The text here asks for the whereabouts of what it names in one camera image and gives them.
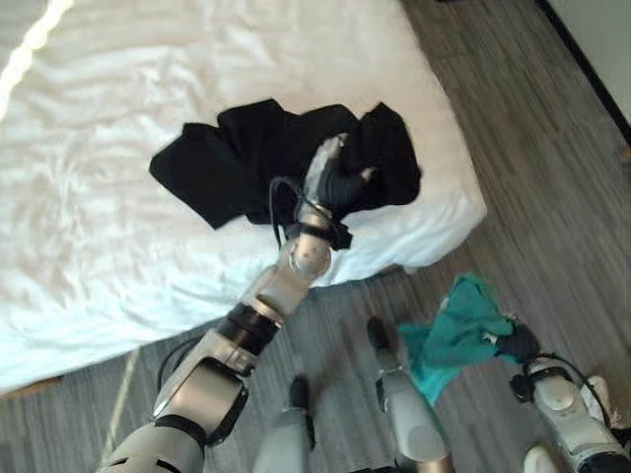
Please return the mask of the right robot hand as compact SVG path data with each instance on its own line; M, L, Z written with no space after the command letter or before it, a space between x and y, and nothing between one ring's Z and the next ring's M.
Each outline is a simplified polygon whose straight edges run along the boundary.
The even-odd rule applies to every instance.
M540 353L534 333L524 324L512 322L512 332L498 338L497 355L517 364L524 364Z

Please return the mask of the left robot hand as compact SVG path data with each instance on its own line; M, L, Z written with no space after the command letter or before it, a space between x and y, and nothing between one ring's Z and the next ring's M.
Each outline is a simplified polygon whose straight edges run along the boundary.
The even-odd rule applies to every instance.
M304 180L305 197L330 212L353 204L377 172L374 167L353 172L343 169L341 154L346 137L340 133L319 145Z

